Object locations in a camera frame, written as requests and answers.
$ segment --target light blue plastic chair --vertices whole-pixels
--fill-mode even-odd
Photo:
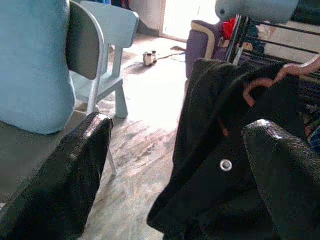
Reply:
[[[85,77],[72,72],[76,98],[84,103],[89,99],[96,99],[96,104],[115,92],[115,114],[118,118],[128,116],[127,103],[123,89],[123,76],[121,75],[121,62],[123,48],[130,48],[134,42],[139,16],[133,11],[120,7],[105,5],[103,3],[82,1],[84,6],[99,23],[105,43],[105,54],[100,80],[90,81]],[[108,69],[109,46],[115,46],[113,68]],[[98,85],[98,91],[91,91],[92,85]]]

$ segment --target gray seat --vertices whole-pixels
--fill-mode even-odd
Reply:
[[[102,68],[103,35],[96,19],[75,2],[70,4],[66,54],[70,70],[88,79],[100,77],[97,75]],[[85,113],[75,111],[64,130],[50,135],[31,133],[0,122],[0,203],[6,203],[18,186],[37,172],[60,141],[85,117]],[[112,159],[109,161],[115,170]]]

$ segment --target purple chair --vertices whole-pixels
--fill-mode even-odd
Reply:
[[[194,63],[197,59],[224,59],[226,48],[218,47],[223,36],[221,22],[209,24],[200,20],[191,22],[191,31],[186,44],[185,65],[186,77],[191,78]]]

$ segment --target floor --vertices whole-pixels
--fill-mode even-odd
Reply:
[[[115,96],[99,103],[100,112],[114,120],[111,152],[118,174],[105,165],[100,189],[81,240],[160,240],[148,227],[148,213],[166,187],[172,172],[172,155],[185,94],[183,56],[161,59],[152,67],[142,54],[157,50],[159,57],[181,52],[181,42],[138,35],[123,56],[124,91],[129,116],[115,117]]]

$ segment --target clothes hanger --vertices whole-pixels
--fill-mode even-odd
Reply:
[[[284,79],[287,75],[304,76],[304,75],[311,74],[319,69],[320,69],[320,55],[315,56],[312,60],[304,64],[294,64],[294,63],[286,64],[278,72],[274,80],[270,78],[258,78],[252,81],[247,86],[247,88],[243,91],[243,98],[248,103],[248,105],[252,108],[256,103],[255,99],[250,95],[250,92],[253,89],[257,87],[270,88],[272,85]]]

